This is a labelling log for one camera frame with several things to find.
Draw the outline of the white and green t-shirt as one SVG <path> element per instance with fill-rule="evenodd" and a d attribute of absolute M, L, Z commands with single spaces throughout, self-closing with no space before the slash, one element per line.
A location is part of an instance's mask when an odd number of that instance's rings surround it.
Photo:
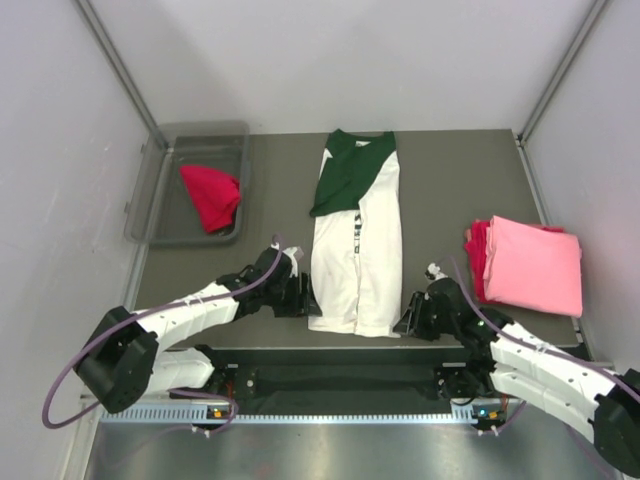
<path fill-rule="evenodd" d="M 394 337 L 401 317 L 400 164 L 393 132 L 330 133 L 314 201 L 312 331 Z"/>

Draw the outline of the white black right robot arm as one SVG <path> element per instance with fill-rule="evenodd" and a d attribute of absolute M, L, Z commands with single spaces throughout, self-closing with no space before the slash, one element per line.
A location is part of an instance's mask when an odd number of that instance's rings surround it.
<path fill-rule="evenodd" d="M 619 374 L 576 358 L 503 312 L 477 306 L 449 277 L 414 292 L 394 330 L 426 341 L 451 335 L 467 350 L 463 366 L 436 369 L 441 397 L 518 398 L 581 434 L 611 467 L 638 477 L 638 371 Z"/>

